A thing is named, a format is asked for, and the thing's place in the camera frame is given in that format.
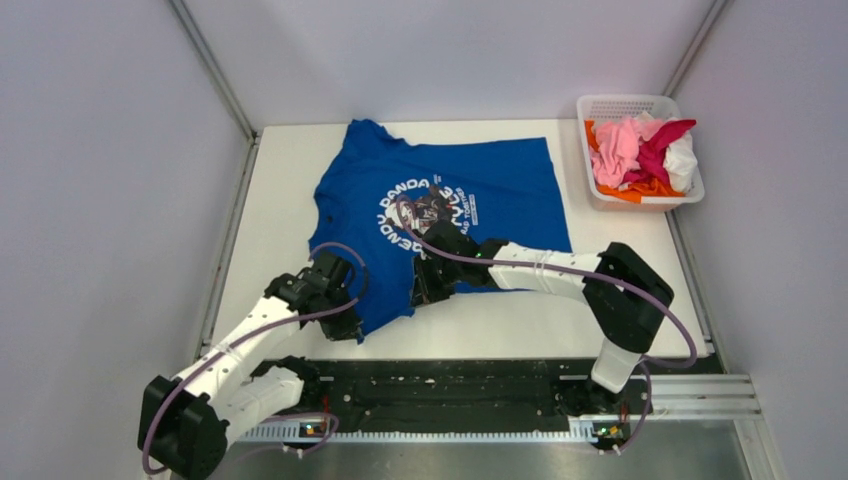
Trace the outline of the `blue printed t-shirt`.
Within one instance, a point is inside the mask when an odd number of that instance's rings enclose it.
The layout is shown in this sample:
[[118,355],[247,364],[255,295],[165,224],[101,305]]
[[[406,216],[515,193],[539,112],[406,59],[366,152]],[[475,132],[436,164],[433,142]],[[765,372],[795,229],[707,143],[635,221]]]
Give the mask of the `blue printed t-shirt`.
[[411,145],[372,120],[354,120],[321,177],[314,200],[318,223],[310,247],[339,242],[369,270],[354,292],[368,335],[414,313],[413,259],[419,235],[449,221],[481,242],[505,238],[531,248],[569,252],[562,195],[543,138],[457,145]]

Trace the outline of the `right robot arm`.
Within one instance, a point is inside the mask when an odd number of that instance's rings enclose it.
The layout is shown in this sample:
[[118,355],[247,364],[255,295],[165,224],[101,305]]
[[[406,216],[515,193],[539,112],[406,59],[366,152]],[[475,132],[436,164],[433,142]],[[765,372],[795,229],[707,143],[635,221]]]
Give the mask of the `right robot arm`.
[[604,339],[586,385],[589,404],[612,412],[652,347],[675,297],[671,286],[630,246],[612,242],[594,254],[534,249],[505,239],[481,243],[448,221],[423,236],[413,260],[415,307],[450,298],[459,284],[533,291],[585,304]]

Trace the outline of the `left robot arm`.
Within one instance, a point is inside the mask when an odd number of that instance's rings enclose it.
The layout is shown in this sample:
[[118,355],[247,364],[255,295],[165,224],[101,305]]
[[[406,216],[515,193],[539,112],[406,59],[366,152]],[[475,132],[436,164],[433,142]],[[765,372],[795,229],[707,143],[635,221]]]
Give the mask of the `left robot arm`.
[[369,270],[338,242],[314,247],[309,260],[298,273],[272,279],[245,318],[193,364],[147,384],[137,437],[145,474],[207,479],[236,440],[274,413],[317,407],[321,388],[299,361],[256,370],[309,322],[359,335],[354,307],[369,286]]

